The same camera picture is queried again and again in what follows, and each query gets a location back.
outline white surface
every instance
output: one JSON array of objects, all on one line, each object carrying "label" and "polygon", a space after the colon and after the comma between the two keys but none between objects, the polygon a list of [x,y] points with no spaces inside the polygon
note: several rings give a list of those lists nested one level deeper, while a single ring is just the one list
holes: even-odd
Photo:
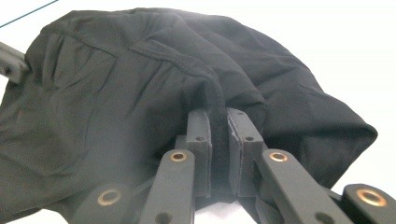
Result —
[{"label": "white surface", "polygon": [[[7,8],[18,8],[21,2],[8,1]],[[0,29],[0,41],[25,52],[43,26],[72,9],[174,7],[232,17],[280,42],[310,67],[323,90],[348,104],[378,130],[375,143],[352,164],[333,190],[341,193],[347,184],[365,183],[396,198],[396,4],[332,1],[330,5],[318,5],[314,1],[286,4],[249,0],[238,3],[60,0]],[[5,85],[6,80],[1,78],[0,94]],[[55,215],[43,211],[13,223],[65,223]],[[199,211],[195,223],[253,222],[234,203],[215,204]]]},{"label": "white surface", "polygon": [[26,15],[37,8],[43,7],[44,5],[52,2],[53,0],[35,0],[35,1],[23,1],[13,0],[12,3],[2,4],[0,26],[13,21],[23,15]]}]

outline black plastic bracket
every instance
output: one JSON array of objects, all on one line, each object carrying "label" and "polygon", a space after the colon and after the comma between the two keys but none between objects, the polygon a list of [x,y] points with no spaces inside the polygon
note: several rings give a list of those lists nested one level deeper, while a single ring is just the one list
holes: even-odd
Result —
[{"label": "black plastic bracket", "polygon": [[124,185],[109,183],[93,190],[80,205],[70,223],[114,223],[122,222],[132,192]]},{"label": "black plastic bracket", "polygon": [[228,109],[230,148],[230,185],[233,194],[239,197],[255,197],[253,184],[254,157],[266,147],[248,115],[240,110]]},{"label": "black plastic bracket", "polygon": [[163,155],[139,224],[193,223],[194,160],[188,150]]},{"label": "black plastic bracket", "polygon": [[0,42],[0,74],[11,82],[21,84],[27,73],[29,66],[24,61],[24,54]]},{"label": "black plastic bracket", "polygon": [[396,201],[384,191],[372,186],[346,186],[340,206],[355,223],[396,222]]},{"label": "black plastic bracket", "polygon": [[209,117],[203,109],[189,114],[186,149],[195,156],[196,197],[210,197],[210,168],[212,162],[212,143],[210,139]]},{"label": "black plastic bracket", "polygon": [[353,223],[289,152],[267,149],[256,162],[284,223]]}]

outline black garment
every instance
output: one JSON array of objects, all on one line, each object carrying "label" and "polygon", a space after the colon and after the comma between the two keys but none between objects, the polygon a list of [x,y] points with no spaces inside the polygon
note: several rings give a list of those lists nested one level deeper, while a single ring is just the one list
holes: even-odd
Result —
[{"label": "black garment", "polygon": [[42,30],[25,60],[32,73],[8,83],[0,108],[0,221],[100,183],[143,181],[147,160],[172,148],[199,107],[211,121],[217,192],[229,192],[226,107],[326,187],[376,138],[288,50],[225,17],[73,11]]}]

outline metal grommet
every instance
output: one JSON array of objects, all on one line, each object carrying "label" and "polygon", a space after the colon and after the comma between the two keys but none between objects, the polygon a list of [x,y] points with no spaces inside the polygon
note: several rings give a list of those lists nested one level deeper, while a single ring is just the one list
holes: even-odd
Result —
[{"label": "metal grommet", "polygon": [[358,194],[362,201],[373,206],[384,207],[388,204],[383,196],[371,189],[358,189],[356,190],[356,194]]},{"label": "metal grommet", "polygon": [[187,159],[187,155],[184,152],[175,152],[171,155],[172,161],[184,161]]},{"label": "metal grommet", "polygon": [[285,154],[280,153],[280,152],[271,153],[270,158],[273,161],[287,161],[288,160],[288,157]]},{"label": "metal grommet", "polygon": [[117,203],[121,199],[121,192],[117,189],[108,189],[98,197],[98,203],[102,206],[109,206]]}]

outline black fabric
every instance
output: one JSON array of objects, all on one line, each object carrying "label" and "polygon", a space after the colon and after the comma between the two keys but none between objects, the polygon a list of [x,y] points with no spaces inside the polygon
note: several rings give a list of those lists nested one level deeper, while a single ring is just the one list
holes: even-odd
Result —
[{"label": "black fabric", "polygon": [[215,192],[229,192],[226,107],[326,187],[376,138],[287,49],[226,17],[73,11],[43,28],[25,60],[32,72],[8,83],[0,108],[0,220],[142,181],[199,107],[211,121]]}]

